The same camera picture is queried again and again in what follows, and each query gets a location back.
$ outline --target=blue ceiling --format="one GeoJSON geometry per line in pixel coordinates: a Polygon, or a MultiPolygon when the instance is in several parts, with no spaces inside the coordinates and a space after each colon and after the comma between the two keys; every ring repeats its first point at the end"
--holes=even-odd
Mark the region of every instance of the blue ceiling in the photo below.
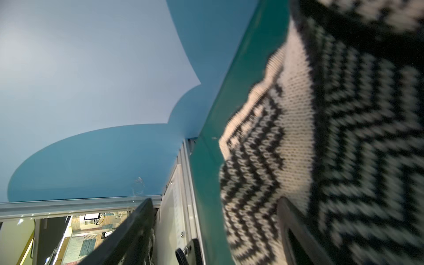
{"type": "Polygon", "coordinates": [[[256,4],[6,1],[0,202],[160,194],[256,4]]]}

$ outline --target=metal frame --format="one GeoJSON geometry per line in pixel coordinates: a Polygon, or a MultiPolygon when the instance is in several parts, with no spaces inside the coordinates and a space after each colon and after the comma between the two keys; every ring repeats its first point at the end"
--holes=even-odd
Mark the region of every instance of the metal frame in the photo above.
{"type": "Polygon", "coordinates": [[[185,191],[185,196],[183,196],[183,204],[187,209],[186,211],[186,218],[187,218],[186,231],[188,235],[187,241],[190,241],[190,239],[193,239],[193,238],[197,238],[199,240],[203,265],[206,265],[202,233],[200,230],[200,223],[199,223],[199,218],[197,214],[196,198],[194,194],[193,181],[191,176],[189,148],[190,148],[189,140],[185,139],[183,141],[183,145],[177,157],[177,164],[180,164],[182,166],[182,173],[183,173],[183,188],[185,191]]]}
{"type": "Polygon", "coordinates": [[[34,228],[34,241],[32,242],[32,264],[37,263],[37,254],[38,254],[38,238],[40,238],[40,229],[41,229],[41,219],[35,220],[34,228]]]}
{"type": "Polygon", "coordinates": [[[21,218],[52,218],[83,213],[130,211],[151,198],[159,208],[162,195],[0,203],[0,222],[21,218]]]}

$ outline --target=white panel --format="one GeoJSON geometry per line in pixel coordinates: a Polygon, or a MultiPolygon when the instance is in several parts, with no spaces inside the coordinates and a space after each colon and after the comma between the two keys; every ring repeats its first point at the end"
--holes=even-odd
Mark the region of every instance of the white panel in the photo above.
{"type": "Polygon", "coordinates": [[[159,209],[156,225],[158,265],[178,265],[175,250],[187,245],[180,181],[181,165],[177,165],[159,209]]]}

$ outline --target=light blue wall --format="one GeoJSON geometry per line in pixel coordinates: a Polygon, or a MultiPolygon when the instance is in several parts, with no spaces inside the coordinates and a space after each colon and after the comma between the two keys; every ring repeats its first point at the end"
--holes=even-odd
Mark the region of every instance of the light blue wall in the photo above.
{"type": "Polygon", "coordinates": [[[36,152],[14,172],[8,185],[9,201],[161,193],[182,139],[196,137],[201,130],[257,1],[167,3],[201,85],[179,100],[168,123],[86,132],[36,152]],[[143,184],[136,182],[139,177],[143,184]]]}

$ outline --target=fabric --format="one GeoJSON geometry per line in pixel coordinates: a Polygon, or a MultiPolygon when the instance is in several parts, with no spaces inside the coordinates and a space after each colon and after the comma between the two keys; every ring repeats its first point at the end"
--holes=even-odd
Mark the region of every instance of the fabric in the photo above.
{"type": "Polygon", "coordinates": [[[284,48],[220,139],[236,264],[286,263],[282,196],[346,263],[424,264],[424,1],[402,2],[291,2],[284,48]]]}

